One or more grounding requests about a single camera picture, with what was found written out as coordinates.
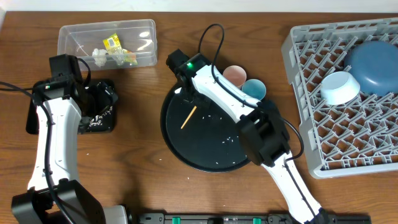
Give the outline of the wooden chopstick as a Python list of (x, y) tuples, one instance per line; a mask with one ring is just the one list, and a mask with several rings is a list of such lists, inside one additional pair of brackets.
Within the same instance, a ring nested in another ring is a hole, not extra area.
[(185, 125), (188, 123), (188, 121), (190, 120), (190, 118), (192, 117), (192, 115), (194, 114), (194, 112), (196, 111), (197, 106), (194, 106), (191, 110), (191, 112), (189, 113), (189, 115), (186, 117), (185, 121), (183, 122), (183, 124), (181, 125), (180, 129), (183, 129), (185, 127)]

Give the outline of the white tissue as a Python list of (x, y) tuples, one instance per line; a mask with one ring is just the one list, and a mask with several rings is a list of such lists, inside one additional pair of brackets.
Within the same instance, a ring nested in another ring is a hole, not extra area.
[(102, 67), (105, 65), (107, 58), (106, 55), (108, 51), (106, 49), (94, 49), (92, 53), (92, 57), (95, 60), (95, 65), (98, 67)]

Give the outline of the pink cup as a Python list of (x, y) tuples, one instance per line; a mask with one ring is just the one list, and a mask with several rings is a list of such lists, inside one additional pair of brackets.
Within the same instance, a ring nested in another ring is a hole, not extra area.
[(227, 67), (223, 71), (223, 76), (237, 88), (241, 88), (247, 79), (246, 71), (237, 65), (231, 65)]

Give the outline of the yellow snack wrapper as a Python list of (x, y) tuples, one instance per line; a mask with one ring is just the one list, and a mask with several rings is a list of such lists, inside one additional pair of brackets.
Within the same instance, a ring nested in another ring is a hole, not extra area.
[(117, 65), (121, 66), (125, 63), (128, 65), (137, 65), (135, 53), (122, 48), (117, 33), (114, 33), (107, 39), (104, 39), (103, 43), (106, 51), (116, 61)]

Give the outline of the light blue cup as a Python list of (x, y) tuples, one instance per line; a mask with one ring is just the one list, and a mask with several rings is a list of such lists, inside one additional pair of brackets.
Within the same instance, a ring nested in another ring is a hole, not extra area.
[(245, 94), (247, 94), (253, 98), (256, 98), (258, 100), (262, 100), (265, 97), (266, 91), (267, 91), (265, 84), (258, 79), (247, 80), (242, 85), (241, 90)]

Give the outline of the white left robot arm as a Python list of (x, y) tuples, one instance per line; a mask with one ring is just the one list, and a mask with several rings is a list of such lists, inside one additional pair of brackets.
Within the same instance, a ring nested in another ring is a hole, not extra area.
[(124, 205), (104, 208), (79, 181), (77, 137), (112, 131), (118, 96), (111, 80), (83, 77), (74, 55), (49, 59), (51, 77), (28, 94), (37, 115), (37, 157), (27, 192), (12, 198), (19, 223), (130, 223)]

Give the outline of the light blue small bowl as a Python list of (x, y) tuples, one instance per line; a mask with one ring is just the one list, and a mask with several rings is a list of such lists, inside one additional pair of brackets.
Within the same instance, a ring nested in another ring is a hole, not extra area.
[(328, 105), (341, 105), (349, 102), (360, 91), (360, 84), (349, 72), (339, 71), (327, 75), (321, 81), (321, 98)]

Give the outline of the large dark blue bowl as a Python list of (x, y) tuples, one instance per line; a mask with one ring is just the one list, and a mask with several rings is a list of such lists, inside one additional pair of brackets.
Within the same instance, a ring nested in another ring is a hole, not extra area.
[(350, 74), (367, 95), (397, 93), (397, 46), (380, 40), (364, 42), (344, 59)]

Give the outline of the pile of rice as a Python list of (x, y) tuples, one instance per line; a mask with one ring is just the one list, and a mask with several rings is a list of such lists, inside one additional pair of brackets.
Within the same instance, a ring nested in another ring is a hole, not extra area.
[(96, 115), (90, 122), (89, 128), (105, 128), (108, 129), (114, 123), (113, 106), (110, 106), (104, 112)]

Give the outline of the round black serving tray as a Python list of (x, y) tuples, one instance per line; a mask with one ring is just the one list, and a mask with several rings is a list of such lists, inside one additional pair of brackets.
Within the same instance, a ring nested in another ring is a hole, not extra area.
[(216, 103), (209, 108), (194, 107), (176, 84), (167, 93), (160, 112), (162, 136), (170, 151), (186, 165), (204, 172), (229, 172), (250, 163), (242, 149), (235, 122)]

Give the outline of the white plastic spoon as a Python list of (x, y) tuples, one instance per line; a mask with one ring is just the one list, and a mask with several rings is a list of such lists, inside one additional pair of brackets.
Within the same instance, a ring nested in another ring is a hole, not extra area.
[(182, 90), (182, 87), (177, 88), (174, 92), (175, 92), (175, 94), (179, 94), (181, 92), (181, 90)]

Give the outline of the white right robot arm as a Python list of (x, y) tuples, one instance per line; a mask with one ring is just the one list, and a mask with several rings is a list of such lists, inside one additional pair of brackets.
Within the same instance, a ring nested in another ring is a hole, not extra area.
[(195, 100), (217, 104), (235, 122), (245, 154), (270, 174), (293, 219), (299, 223), (330, 221), (295, 166), (287, 131), (291, 123), (281, 117), (278, 109), (267, 108), (245, 94), (201, 53), (189, 57), (177, 49), (168, 55), (166, 64), (185, 93)]

